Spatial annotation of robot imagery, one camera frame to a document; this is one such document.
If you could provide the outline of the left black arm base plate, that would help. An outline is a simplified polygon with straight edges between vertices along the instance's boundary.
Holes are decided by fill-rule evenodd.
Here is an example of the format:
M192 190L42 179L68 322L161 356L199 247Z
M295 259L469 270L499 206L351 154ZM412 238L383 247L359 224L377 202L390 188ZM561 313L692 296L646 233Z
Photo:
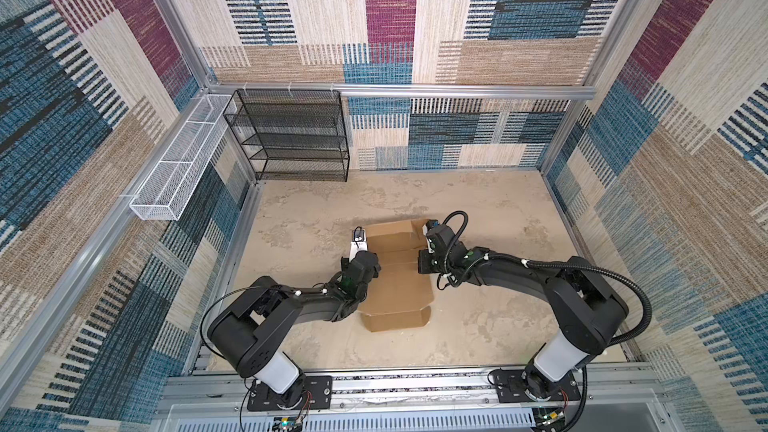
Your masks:
M248 412L298 412L301 409L326 410L331 405L333 377L301 374L285 392L277 393L263 381L250 388Z

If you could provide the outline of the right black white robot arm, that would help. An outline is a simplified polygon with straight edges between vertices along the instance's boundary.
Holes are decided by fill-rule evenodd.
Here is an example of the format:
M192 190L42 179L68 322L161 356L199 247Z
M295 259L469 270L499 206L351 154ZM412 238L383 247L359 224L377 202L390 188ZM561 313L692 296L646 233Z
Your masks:
M622 274L574 256L565 262L524 259L488 248L468 249L460 232L429 220L418 272L436 274L457 288L500 287L547 302L558 332L528 362L517 380L535 401L549 400L576 368L606 349L644 332L652 318L647 294Z

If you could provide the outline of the brown cardboard box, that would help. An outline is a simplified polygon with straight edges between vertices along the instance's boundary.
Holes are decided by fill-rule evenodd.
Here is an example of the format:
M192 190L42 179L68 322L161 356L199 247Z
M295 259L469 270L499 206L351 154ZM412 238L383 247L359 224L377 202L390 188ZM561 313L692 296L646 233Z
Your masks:
M414 329L429 323L433 284L418 272L419 252L427 248L425 224L422 218L365 227L367 249L377 255L381 266L358 307L368 331Z

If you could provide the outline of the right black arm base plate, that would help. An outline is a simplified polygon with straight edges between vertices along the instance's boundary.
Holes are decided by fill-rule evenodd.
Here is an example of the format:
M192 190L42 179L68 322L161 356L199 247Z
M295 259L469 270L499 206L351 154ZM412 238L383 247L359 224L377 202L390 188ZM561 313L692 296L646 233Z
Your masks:
M536 369L494 369L487 375L503 404L527 402L577 402L581 389L569 371L557 382L547 379Z

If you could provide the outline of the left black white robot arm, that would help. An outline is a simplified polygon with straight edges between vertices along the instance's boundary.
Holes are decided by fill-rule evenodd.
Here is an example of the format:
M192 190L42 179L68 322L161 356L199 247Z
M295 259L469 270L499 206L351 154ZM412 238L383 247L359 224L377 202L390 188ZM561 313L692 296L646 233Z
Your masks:
M305 374L280 350L283 341L297 324L339 322L356 312L380 270L377 255L362 251L344 258L339 272L313 288L262 276L212 319L204 337L240 377L268 387L279 408L303 407L309 398Z

